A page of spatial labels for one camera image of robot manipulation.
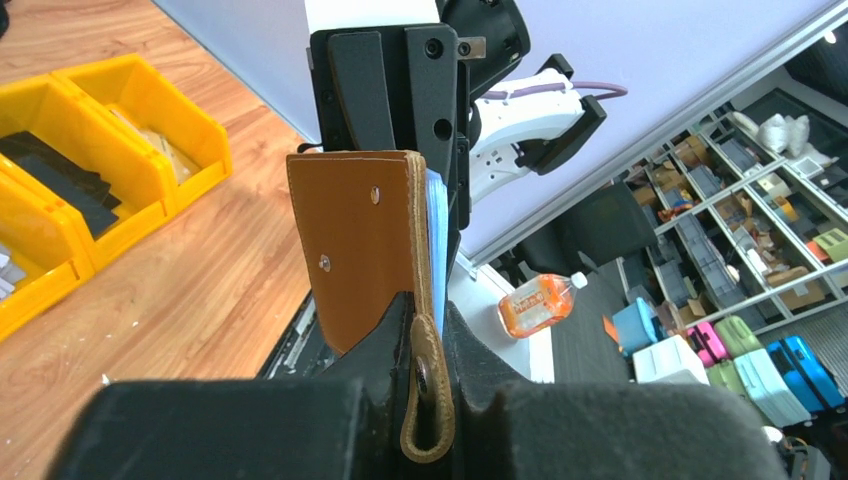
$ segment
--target light blue suitcase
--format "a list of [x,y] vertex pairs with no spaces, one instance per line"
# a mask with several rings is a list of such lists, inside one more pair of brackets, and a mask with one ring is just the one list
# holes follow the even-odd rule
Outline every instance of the light blue suitcase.
[[733,364],[751,401],[775,427],[786,427],[811,419],[810,412],[786,386],[765,349],[743,355],[734,360]]

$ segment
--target white box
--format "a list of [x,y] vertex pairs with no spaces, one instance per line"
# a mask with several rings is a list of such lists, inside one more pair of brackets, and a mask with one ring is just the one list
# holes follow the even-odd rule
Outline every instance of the white box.
[[680,335],[634,353],[633,366],[639,383],[710,384],[698,354]]
[[789,189],[789,186],[786,185],[786,182],[783,181],[780,176],[776,173],[770,173],[765,177],[757,180],[757,183],[762,187],[763,190],[768,193],[769,197],[788,197],[792,190]]

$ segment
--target white table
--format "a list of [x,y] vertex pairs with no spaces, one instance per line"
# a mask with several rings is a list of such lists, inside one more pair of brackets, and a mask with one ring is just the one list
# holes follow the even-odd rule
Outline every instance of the white table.
[[500,325],[497,306],[515,289],[489,265],[473,275],[463,263],[454,264],[448,300],[454,302],[474,335],[518,373],[534,382],[553,382],[551,330],[546,328],[524,340],[509,337]]

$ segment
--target green suitcase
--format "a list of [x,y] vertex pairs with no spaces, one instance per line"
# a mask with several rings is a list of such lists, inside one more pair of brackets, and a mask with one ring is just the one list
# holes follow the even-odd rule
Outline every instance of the green suitcase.
[[739,358],[746,353],[763,348],[763,344],[740,317],[727,317],[716,323],[715,331],[731,358]]
[[726,388],[739,395],[742,400],[745,400],[745,402],[757,411],[760,415],[760,419],[763,420],[763,425],[771,425],[768,418],[766,418],[760,409],[757,408],[757,405],[751,401],[751,397],[748,396],[748,390],[745,389],[745,384],[742,383],[742,379],[739,377],[739,372],[736,371],[736,366],[732,361],[724,361],[708,368],[707,379],[710,381],[711,386],[716,388]]

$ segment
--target black office chair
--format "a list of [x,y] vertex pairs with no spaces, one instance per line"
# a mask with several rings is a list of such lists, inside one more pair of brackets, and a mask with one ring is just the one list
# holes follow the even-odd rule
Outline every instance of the black office chair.
[[597,271],[656,243],[654,229],[630,189],[616,183],[592,193],[501,255],[498,269],[518,286],[527,281],[521,262],[535,272],[570,276]]

